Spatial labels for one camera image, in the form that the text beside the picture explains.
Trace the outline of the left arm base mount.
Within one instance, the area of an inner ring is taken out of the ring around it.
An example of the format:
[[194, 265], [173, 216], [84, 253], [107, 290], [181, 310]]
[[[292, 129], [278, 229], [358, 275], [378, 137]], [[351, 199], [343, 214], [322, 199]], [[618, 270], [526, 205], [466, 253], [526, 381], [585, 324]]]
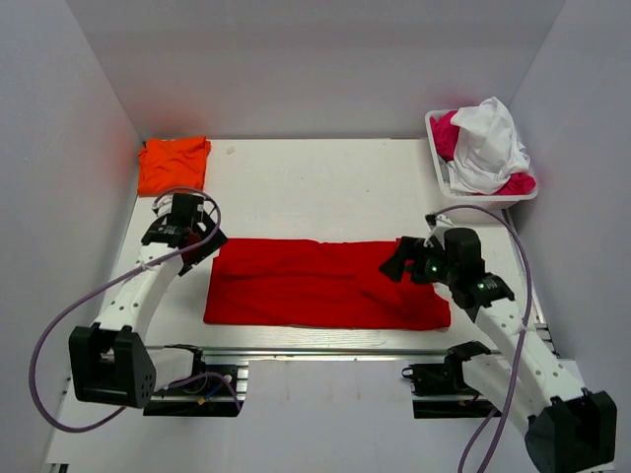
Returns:
[[192, 345], [152, 350], [159, 385], [146, 417], [236, 418], [245, 403], [247, 367]]

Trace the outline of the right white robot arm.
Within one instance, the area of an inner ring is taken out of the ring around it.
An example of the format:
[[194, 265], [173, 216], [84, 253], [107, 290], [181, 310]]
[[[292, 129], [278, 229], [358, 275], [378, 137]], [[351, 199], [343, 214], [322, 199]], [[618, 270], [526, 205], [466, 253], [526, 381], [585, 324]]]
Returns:
[[617, 408], [567, 371], [520, 317], [514, 292], [489, 272], [477, 233], [436, 226], [429, 237], [403, 237], [380, 270], [393, 282], [438, 283], [492, 340], [448, 349], [440, 365], [413, 365], [408, 379], [418, 395], [448, 385], [486, 398], [524, 437], [539, 472], [581, 472], [615, 457]]

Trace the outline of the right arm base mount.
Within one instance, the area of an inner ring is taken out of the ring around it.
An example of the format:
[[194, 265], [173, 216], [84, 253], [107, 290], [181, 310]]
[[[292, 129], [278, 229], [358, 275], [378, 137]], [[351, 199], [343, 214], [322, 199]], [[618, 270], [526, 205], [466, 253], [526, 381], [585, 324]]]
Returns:
[[408, 365], [401, 377], [411, 384], [416, 420], [482, 419], [494, 406], [464, 382], [462, 365], [474, 356], [492, 355], [479, 341], [455, 345], [439, 363]]

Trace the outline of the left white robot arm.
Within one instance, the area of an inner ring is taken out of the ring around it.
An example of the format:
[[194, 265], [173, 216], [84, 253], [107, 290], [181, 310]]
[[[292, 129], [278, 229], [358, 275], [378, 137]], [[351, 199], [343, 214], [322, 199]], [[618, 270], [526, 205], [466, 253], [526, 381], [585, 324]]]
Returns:
[[72, 380], [83, 402], [144, 408], [173, 384], [196, 393], [208, 381], [198, 350], [181, 344], [150, 350], [148, 328], [171, 283], [218, 251], [228, 239], [209, 197], [181, 187], [158, 197], [155, 220], [141, 238], [129, 275], [90, 326], [77, 326], [68, 345]]

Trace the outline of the red t-shirt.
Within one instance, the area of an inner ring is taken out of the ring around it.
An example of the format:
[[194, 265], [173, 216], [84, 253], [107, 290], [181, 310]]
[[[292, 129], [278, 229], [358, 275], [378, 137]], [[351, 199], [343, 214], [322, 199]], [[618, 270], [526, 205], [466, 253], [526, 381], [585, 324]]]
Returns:
[[391, 241], [233, 238], [214, 258], [207, 324], [431, 331], [451, 325], [433, 287], [391, 281]]

